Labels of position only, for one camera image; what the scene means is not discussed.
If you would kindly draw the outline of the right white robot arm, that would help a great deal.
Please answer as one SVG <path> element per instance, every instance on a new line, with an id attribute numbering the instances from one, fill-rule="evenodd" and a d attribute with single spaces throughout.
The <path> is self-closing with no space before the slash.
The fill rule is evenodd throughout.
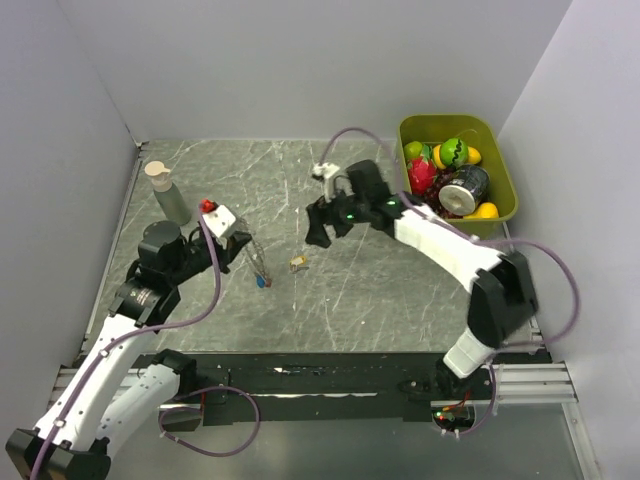
<path id="1" fill-rule="evenodd" d="M 537 312 L 526 258 L 483 246 L 442 221 L 428 205 L 403 191 L 392 193 L 372 160 L 346 169 L 317 163 L 312 176 L 321 182 L 323 194 L 306 208 L 307 244 L 328 248 L 328 227 L 343 237 L 354 225 L 367 224 L 425 255 L 469 293 L 465 330 L 444 355 L 436 376 L 444 396 L 461 397 L 472 385 L 471 375 Z"/>

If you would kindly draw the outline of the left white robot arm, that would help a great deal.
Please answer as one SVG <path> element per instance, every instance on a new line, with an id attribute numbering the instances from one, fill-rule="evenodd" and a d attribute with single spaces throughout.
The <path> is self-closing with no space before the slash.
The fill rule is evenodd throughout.
<path id="1" fill-rule="evenodd" d="M 220 275 L 252 236 L 233 221 L 204 217 L 189 236 L 171 221 L 149 225 L 94 346 L 61 396 L 6 452 L 24 479 L 104 479 L 128 439 L 160 405 L 198 388 L 196 362 L 164 350 L 128 389 L 121 384 L 180 301 L 182 283 Z"/>

